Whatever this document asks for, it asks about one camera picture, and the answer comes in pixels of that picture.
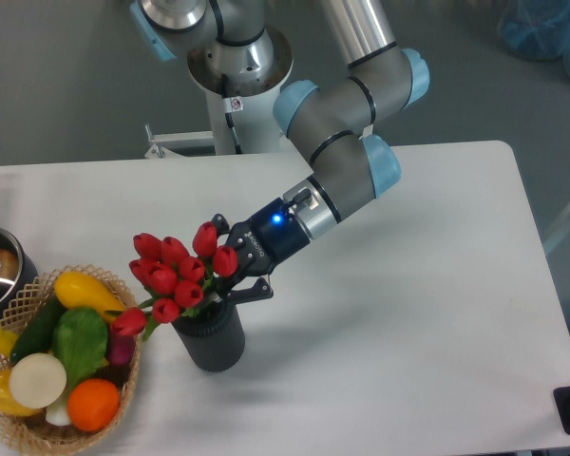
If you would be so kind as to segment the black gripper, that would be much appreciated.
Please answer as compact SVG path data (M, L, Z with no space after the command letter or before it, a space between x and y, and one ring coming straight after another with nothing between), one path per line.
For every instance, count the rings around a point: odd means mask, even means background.
M227 302L243 304L272 298L274 290L267 275L310 243L309 236L288 209L286 202L277 198L233 227L223 214L212 217L217 237L228 236L228 246L237 254L235 277L259 276L250 288L231 290L226 295Z

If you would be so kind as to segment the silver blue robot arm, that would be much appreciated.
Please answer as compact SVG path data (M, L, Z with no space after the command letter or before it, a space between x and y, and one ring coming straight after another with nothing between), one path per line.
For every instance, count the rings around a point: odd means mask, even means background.
M267 278L277 265L400 180L390 147L365 129L421 98L429 86L428 66L417 51L397 45L379 2L326 1L322 8L348 79L326 93L308 80L292 83L273 105L276 123L312 174L242 222L211 221L211 230L226 236L236 269L216 274L206 299L270 297Z

